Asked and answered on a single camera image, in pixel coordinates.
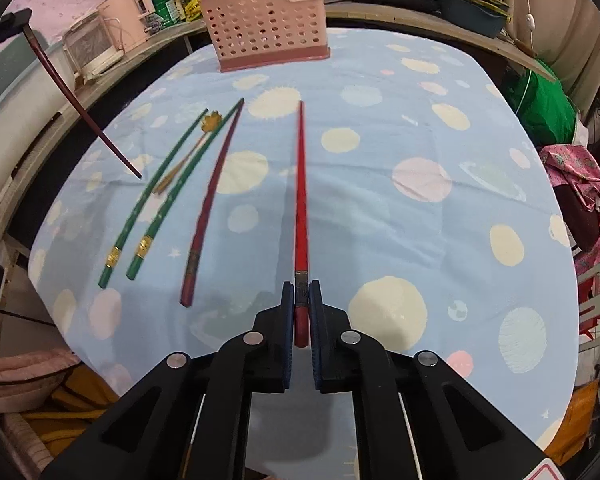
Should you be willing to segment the green bag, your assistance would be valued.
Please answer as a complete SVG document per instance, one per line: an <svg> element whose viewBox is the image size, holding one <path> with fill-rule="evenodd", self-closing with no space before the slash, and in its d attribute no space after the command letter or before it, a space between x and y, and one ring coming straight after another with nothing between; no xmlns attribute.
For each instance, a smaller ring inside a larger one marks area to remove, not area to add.
<svg viewBox="0 0 600 480"><path fill-rule="evenodd" d="M501 92L534 146L572 142L578 111L559 79L549 81L533 70L519 73L508 68Z"/></svg>

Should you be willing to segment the pink electric kettle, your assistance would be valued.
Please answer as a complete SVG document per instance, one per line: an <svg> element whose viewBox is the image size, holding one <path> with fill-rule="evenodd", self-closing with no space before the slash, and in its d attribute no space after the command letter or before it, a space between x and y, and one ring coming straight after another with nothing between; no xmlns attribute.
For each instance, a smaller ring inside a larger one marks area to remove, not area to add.
<svg viewBox="0 0 600 480"><path fill-rule="evenodd" d="M149 38L145 21L155 11L151 0L105 0L96 10L117 49L131 51Z"/></svg>

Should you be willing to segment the yellow snack packet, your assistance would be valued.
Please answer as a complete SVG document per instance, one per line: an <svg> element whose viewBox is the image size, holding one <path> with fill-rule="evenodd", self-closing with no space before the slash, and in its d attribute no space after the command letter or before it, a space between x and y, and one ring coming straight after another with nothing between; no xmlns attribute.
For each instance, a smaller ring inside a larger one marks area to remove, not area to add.
<svg viewBox="0 0 600 480"><path fill-rule="evenodd" d="M201 18L200 2L201 0L182 0L186 22L193 22Z"/></svg>

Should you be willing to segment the pink perforated utensil basket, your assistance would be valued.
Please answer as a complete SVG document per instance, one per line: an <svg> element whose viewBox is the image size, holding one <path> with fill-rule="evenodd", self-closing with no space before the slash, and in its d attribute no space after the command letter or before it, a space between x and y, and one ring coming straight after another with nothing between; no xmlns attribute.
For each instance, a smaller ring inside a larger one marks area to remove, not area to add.
<svg viewBox="0 0 600 480"><path fill-rule="evenodd" d="M330 57L324 0L201 0L223 73Z"/></svg>

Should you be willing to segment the maroon chopstick brown end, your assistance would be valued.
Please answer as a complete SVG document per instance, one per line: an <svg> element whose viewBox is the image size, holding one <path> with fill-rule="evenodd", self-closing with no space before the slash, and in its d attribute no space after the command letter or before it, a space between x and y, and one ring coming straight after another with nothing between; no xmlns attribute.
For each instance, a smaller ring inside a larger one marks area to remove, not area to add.
<svg viewBox="0 0 600 480"><path fill-rule="evenodd" d="M91 115L88 114L88 111L82 106L76 95L67 86L65 81L59 75L55 66L53 66L52 62L50 62L50 59L42 49L40 42L36 39L33 30L28 24L25 24L23 26L22 33L24 38L27 39L27 42L30 48L32 49L33 53L38 58L38 62L40 62L44 70L46 70L46 73L50 75L52 81L56 84L59 91L71 104L74 110L79 114L79 116L84 120L84 122L86 122L86 124L91 128L91 130L96 134L96 136L100 140L102 140L102 142L104 142L108 150L112 154L114 154L114 156L116 156L117 159L120 160L120 162L122 162L125 168L129 169L132 172L132 174L134 174L134 176L137 177L137 179L140 179L142 177L140 170L133 166L132 162L126 156L123 155L122 151L118 149L117 145L109 139L109 136L107 136L106 133L104 133L99 127L99 125L96 124L94 119L91 118Z"/></svg>

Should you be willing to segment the pink floral cloth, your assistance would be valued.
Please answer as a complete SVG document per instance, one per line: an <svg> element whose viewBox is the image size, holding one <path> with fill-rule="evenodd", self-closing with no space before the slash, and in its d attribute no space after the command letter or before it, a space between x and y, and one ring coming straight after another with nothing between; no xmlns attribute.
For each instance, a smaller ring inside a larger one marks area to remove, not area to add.
<svg viewBox="0 0 600 480"><path fill-rule="evenodd" d="M600 263L600 166L579 144L547 145L540 159L562 218L580 252L573 257L578 275Z"/></svg>

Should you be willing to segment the bright red chopstick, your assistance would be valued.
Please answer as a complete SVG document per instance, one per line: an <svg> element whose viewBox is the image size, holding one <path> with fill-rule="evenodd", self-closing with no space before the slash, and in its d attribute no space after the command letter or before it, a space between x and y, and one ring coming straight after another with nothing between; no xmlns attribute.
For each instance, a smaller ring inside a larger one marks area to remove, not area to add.
<svg viewBox="0 0 600 480"><path fill-rule="evenodd" d="M299 102L296 174L296 223L294 224L294 344L309 345L309 242L306 213L306 114Z"/></svg>

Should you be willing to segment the beige curtain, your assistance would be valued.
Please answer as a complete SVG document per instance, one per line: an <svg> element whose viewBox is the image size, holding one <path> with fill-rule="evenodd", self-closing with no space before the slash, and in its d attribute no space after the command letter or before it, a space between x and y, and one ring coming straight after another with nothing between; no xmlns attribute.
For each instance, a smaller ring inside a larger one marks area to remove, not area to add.
<svg viewBox="0 0 600 480"><path fill-rule="evenodd" d="M600 85L600 10L592 0L505 0L507 32L546 63L571 94ZM531 13L536 29L528 29Z"/></svg>

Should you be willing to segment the gold flower spoon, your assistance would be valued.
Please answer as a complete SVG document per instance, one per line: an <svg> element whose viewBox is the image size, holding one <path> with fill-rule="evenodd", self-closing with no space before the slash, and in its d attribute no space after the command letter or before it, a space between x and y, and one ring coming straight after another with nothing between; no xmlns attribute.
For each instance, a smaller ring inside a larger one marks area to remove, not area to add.
<svg viewBox="0 0 600 480"><path fill-rule="evenodd" d="M186 162L192 158L193 154L201 148L201 144L208 139L210 133L214 128L219 125L222 120L222 115L214 110L213 112L204 115L201 121L201 136L198 138L194 146L188 151L188 153L162 178L161 181L154 187L152 191L155 195L161 195L171 184L178 173L183 169Z"/></svg>

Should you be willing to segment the blue planet pattern tablecloth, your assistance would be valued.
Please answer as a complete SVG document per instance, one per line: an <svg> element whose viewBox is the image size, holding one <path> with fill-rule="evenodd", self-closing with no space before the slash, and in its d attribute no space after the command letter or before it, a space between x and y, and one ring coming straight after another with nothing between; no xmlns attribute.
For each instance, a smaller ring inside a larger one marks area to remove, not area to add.
<svg viewBox="0 0 600 480"><path fill-rule="evenodd" d="M32 245L29 278L69 346L117 390L167 353L215 350L294 274L299 102L310 275L388 349L437 352L539 446L577 367L577 295L562 214L531 141L469 55L424 38L333 29L332 55L226 74L183 58L108 126L142 174L94 143ZM245 99L214 196L193 304L189 247L228 128L200 162L135 281L166 199L152 191Z"/></svg>

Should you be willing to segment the dark blue vegetable basin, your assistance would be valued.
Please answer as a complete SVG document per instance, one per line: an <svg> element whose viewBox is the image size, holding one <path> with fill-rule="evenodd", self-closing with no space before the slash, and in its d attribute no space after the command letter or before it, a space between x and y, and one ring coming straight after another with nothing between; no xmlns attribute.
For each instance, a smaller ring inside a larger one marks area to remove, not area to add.
<svg viewBox="0 0 600 480"><path fill-rule="evenodd" d="M437 0L442 18L448 22L494 39L509 21L508 4L503 0Z"/></svg>

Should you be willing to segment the white blue dish drainer box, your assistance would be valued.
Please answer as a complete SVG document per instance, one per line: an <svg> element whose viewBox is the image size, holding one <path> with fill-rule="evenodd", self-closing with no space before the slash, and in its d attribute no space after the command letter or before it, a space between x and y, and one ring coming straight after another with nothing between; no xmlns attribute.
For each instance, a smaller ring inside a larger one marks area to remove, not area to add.
<svg viewBox="0 0 600 480"><path fill-rule="evenodd" d="M31 143L67 104L26 38L0 49L0 194Z"/></svg>

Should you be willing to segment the dark red faceted chopstick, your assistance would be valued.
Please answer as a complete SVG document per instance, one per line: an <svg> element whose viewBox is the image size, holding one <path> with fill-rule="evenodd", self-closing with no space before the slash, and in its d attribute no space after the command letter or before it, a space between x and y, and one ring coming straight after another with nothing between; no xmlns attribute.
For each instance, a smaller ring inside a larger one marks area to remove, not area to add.
<svg viewBox="0 0 600 480"><path fill-rule="evenodd" d="M192 244L190 244L189 247L188 259L185 267L180 295L180 305L186 308L189 308L194 301L199 263L201 259L202 248L204 248L204 237L206 236L209 225L214 196L216 190L218 189L218 184L220 182L220 177L225 164L228 149L232 143L240 115L242 114L242 109L244 108L244 104L245 100L240 99L236 106L236 110L232 114L230 128L228 128L222 148L220 149L219 155L216 158L215 165L208 183L207 193L204 196L204 201L202 202L201 210L197 219Z"/></svg>

